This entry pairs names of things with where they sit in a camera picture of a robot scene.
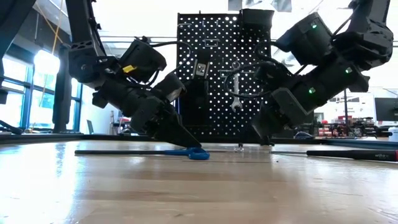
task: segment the black pegboard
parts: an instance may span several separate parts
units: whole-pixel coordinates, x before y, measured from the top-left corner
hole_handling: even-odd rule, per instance
[[[195,50],[214,45],[209,47],[211,62],[207,77],[210,104],[208,120],[202,126],[187,126],[187,129],[199,141],[239,138],[239,132],[247,128],[250,120],[259,111],[260,102],[241,100],[243,109],[234,112],[231,108],[233,97],[225,91],[223,73],[219,70],[232,70],[234,62],[239,62],[241,66],[257,63],[259,59],[254,54],[254,48],[262,40],[270,41],[270,30],[243,27],[239,14],[179,14],[177,27],[177,40],[189,43],[194,54]],[[264,48],[264,53],[270,55],[271,50]],[[187,54],[186,47],[177,48],[177,65],[186,60]],[[183,82],[192,79],[194,61],[193,57],[190,58],[177,71]],[[239,92],[255,94],[262,91],[254,81],[253,70],[245,72],[239,74]]]

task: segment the screwdriver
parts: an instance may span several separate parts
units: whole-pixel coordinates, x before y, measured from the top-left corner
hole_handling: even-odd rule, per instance
[[[307,156],[338,157],[369,161],[397,162],[398,150],[309,150],[306,152],[270,151],[271,154],[302,154]]]

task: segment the desk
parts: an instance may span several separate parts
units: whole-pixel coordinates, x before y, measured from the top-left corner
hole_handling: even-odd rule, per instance
[[[173,149],[157,142],[0,146],[0,223],[397,223],[398,165],[270,155],[204,144],[209,161],[75,156],[75,149]],[[276,145],[275,150],[336,149]]]

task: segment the black screwdriver handle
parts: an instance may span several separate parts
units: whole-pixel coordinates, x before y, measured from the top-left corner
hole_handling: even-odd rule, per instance
[[[307,151],[308,156],[340,157],[370,161],[398,161],[398,150],[344,150],[344,151]]]

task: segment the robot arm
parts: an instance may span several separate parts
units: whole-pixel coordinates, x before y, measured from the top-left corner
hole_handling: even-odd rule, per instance
[[[369,77],[361,72],[388,62],[392,55],[393,33],[386,26],[389,3],[390,0],[353,1],[349,5],[353,9],[351,23],[346,32],[338,35],[332,34],[320,16],[313,13],[274,43],[281,50],[292,52],[301,65],[317,67],[296,76],[286,75],[281,69],[258,69],[257,79],[270,90],[252,120],[258,135],[268,136],[285,126],[302,124],[311,111],[346,88],[368,91]]]
[[[149,45],[143,37],[132,42],[121,58],[106,56],[91,0],[66,3],[68,11],[73,12],[69,13],[73,43],[68,53],[68,72],[96,90],[93,104],[104,108],[110,103],[120,109],[124,116],[131,117],[131,128],[138,134],[185,147],[200,146],[170,104],[185,92],[176,74],[170,73],[150,87],[166,67],[164,57],[154,49],[161,44]]]

